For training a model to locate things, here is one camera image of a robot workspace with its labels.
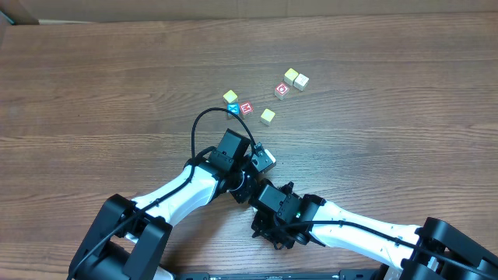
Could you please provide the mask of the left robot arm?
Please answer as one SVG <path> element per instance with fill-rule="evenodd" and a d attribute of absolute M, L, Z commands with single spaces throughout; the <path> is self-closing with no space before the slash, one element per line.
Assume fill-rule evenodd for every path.
<path fill-rule="evenodd" d="M 100 208 L 69 266 L 70 279 L 171 279 L 160 260 L 172 229 L 197 208 L 230 192 L 245 202 L 271 154 L 253 138 L 227 130 L 217 146 L 190 158 L 159 189 L 133 199 L 119 194 Z"/>

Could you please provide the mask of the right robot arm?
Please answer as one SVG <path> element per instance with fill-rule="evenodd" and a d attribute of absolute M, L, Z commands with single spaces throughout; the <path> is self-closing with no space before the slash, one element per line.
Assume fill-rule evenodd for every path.
<path fill-rule="evenodd" d="M 367 218 L 293 184 L 263 184 L 250 196 L 255 236 L 276 250 L 316 243 L 351 250 L 382 263 L 378 275 L 400 279 L 495 279 L 497 256 L 451 224 L 427 218 L 422 226 Z"/>

